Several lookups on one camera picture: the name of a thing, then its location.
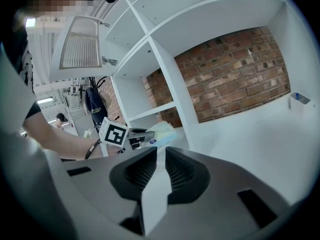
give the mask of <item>white ceiling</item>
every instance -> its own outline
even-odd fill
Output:
[[[68,15],[88,15],[105,19],[113,6],[114,3],[110,4],[105,0],[101,0],[96,2],[95,6],[82,6],[80,11],[75,11],[75,9],[71,11],[72,8],[68,8]],[[68,95],[69,87],[66,86],[69,86],[67,81],[71,79],[56,82],[49,81],[49,71],[55,44],[60,34],[59,31],[63,28],[67,19],[65,16],[43,16],[36,19],[35,27],[27,28],[33,64],[33,88],[36,98],[37,100],[47,97],[53,97],[54,99],[54,101],[40,104],[42,113],[47,121],[55,119],[58,113],[64,113],[67,116],[67,106],[63,101],[62,95],[68,100],[69,110],[74,110],[81,106],[78,95]]]

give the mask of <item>person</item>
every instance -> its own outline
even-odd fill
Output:
[[[33,56],[29,50],[28,35],[25,29],[27,17],[36,18],[61,11],[63,6],[71,5],[73,1],[79,0],[2,0],[1,2],[3,8],[6,8],[6,24],[1,31],[0,42],[20,76],[21,84],[26,84],[32,91]],[[28,136],[38,141],[43,148],[56,151],[63,159],[83,160],[88,150],[97,143],[96,139],[81,138],[49,125],[36,101],[28,112],[22,127]],[[102,151],[100,145],[97,145],[90,158],[99,157],[102,157]]]
[[[56,120],[52,125],[52,127],[63,130],[62,125],[66,122],[68,122],[68,119],[66,119],[65,115],[62,113],[59,113],[56,115]]]

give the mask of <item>ceiling light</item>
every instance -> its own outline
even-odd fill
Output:
[[[54,98],[49,97],[49,98],[39,99],[36,102],[38,102],[38,104],[41,104],[41,103],[45,103],[45,102],[52,102],[53,100],[54,100]]]
[[[35,18],[28,18],[26,20],[26,23],[25,23],[25,27],[26,28],[34,27],[35,25],[36,25],[36,19]]]

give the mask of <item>qr code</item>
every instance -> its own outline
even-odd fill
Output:
[[[106,142],[121,145],[124,140],[125,134],[126,129],[110,124],[104,140]]]

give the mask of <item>metal hinge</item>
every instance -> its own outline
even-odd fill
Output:
[[[105,22],[102,22],[102,21],[100,21],[100,25],[104,25],[104,26],[107,27],[107,28],[110,27],[110,24],[109,24],[109,23],[105,23]]]
[[[107,63],[110,63],[112,66],[116,66],[118,61],[116,59],[106,58],[105,56],[102,56],[102,64],[105,65]]]

